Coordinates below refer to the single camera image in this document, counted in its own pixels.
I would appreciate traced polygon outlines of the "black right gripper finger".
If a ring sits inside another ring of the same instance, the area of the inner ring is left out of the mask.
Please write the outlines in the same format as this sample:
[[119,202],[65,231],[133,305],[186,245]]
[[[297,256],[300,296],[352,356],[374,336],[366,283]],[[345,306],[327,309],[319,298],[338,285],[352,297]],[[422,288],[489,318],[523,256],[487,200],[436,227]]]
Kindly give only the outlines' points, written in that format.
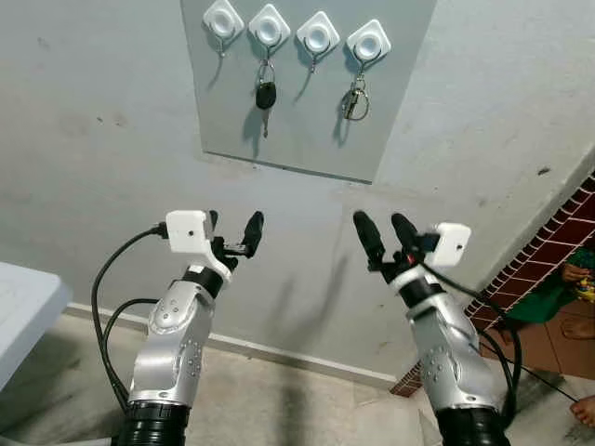
[[403,214],[391,214],[390,222],[395,230],[403,254],[415,254],[420,250],[420,239],[417,227]]
[[368,258],[369,270],[381,269],[384,246],[373,219],[365,211],[356,211],[353,213],[353,225]]

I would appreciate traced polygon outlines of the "black car key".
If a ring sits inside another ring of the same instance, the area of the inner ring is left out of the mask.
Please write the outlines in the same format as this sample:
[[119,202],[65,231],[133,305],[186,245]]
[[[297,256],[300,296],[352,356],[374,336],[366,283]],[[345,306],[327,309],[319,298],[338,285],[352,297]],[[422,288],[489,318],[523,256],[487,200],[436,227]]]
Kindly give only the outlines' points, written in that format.
[[257,71],[257,85],[254,94],[257,111],[262,119],[262,136],[269,136],[269,120],[271,108],[275,106],[277,89],[275,85],[275,71],[271,62],[263,62]]

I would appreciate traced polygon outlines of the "child in green clothes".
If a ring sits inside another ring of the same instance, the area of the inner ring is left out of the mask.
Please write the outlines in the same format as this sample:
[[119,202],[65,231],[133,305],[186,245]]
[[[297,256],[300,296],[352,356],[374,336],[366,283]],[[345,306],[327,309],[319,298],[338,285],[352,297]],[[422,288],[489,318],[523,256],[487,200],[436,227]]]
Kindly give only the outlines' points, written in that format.
[[589,247],[579,247],[564,264],[507,310],[507,316],[497,325],[501,338],[510,343],[511,335],[530,324],[547,323],[576,298],[575,288],[589,277],[594,268],[595,252]]

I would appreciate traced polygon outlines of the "white folding table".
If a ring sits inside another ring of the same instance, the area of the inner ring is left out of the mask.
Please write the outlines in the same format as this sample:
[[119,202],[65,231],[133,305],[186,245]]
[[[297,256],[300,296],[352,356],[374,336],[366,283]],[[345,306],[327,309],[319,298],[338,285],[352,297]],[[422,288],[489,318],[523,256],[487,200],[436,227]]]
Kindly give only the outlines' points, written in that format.
[[72,300],[59,275],[0,262],[0,390]]

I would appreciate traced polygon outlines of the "bare foot of person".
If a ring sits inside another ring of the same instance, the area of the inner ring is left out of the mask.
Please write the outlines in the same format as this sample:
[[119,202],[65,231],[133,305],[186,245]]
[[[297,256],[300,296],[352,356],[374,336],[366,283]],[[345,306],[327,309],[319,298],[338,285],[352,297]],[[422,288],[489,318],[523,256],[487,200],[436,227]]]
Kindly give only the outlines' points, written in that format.
[[569,411],[587,427],[595,427],[595,396],[587,396],[570,404]]

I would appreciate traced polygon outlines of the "grey wall panel board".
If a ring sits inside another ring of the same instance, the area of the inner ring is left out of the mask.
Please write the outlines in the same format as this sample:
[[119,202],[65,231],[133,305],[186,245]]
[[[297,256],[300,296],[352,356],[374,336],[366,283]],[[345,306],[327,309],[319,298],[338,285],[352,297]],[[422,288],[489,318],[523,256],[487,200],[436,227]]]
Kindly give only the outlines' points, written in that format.
[[[230,0],[244,30],[222,59],[216,38],[203,25],[203,13],[213,1],[178,0],[204,152],[299,173],[373,181],[438,0]],[[276,5],[292,35],[271,57],[277,99],[264,138],[254,98],[263,47],[246,25],[268,3]],[[295,33],[316,11],[330,17],[340,43],[309,73],[309,55]],[[346,38],[371,19],[381,21],[392,48],[363,72],[370,113],[361,122],[348,122],[340,103],[357,76],[357,64]]]

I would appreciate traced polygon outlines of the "white wall baseboard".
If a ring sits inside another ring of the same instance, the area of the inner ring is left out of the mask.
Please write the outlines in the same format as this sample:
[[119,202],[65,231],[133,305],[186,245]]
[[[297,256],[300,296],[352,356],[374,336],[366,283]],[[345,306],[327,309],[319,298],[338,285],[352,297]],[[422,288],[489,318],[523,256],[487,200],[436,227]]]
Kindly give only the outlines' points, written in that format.
[[[63,310],[63,314],[77,316],[77,318],[89,321],[92,319],[90,318],[92,307],[85,305],[85,303],[69,302]],[[146,322],[148,322],[148,319],[144,318],[144,316],[136,315],[120,315],[118,319],[119,322],[116,324],[130,328],[130,330],[144,331]],[[214,332],[205,341],[205,346],[219,349],[219,351],[243,354],[243,356],[258,358],[263,361],[279,362],[279,364],[290,366],[290,368],[311,371],[311,373],[333,375],[333,377],[345,379],[345,381],[366,384],[386,391],[391,390],[400,381],[399,375],[380,374],[377,371],[368,369],[352,368],[352,366],[345,365],[343,362],[320,360],[320,358],[309,356],[309,354],[285,351],[285,349],[256,344],[252,343],[252,341],[231,338]]]

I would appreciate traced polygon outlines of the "white square wall hook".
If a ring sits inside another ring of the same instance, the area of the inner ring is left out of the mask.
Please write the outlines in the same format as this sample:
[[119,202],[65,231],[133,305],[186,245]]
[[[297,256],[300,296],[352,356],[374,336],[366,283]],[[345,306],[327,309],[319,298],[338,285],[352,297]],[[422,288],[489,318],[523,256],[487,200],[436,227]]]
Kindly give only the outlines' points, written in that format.
[[244,30],[244,22],[230,0],[214,0],[203,13],[203,25],[216,38],[217,52],[225,57],[227,47]]
[[356,59],[358,76],[362,76],[370,65],[383,59],[392,48],[391,41],[378,19],[367,21],[360,29],[350,34],[346,38],[346,46]]
[[335,25],[323,11],[316,11],[305,24],[298,27],[295,38],[309,55],[309,73],[314,73],[319,60],[331,54],[340,43]]
[[277,48],[284,45],[286,39],[292,35],[288,22],[281,16],[279,9],[272,3],[263,8],[247,22],[246,29],[252,38],[263,47],[262,62],[271,62],[271,57]]

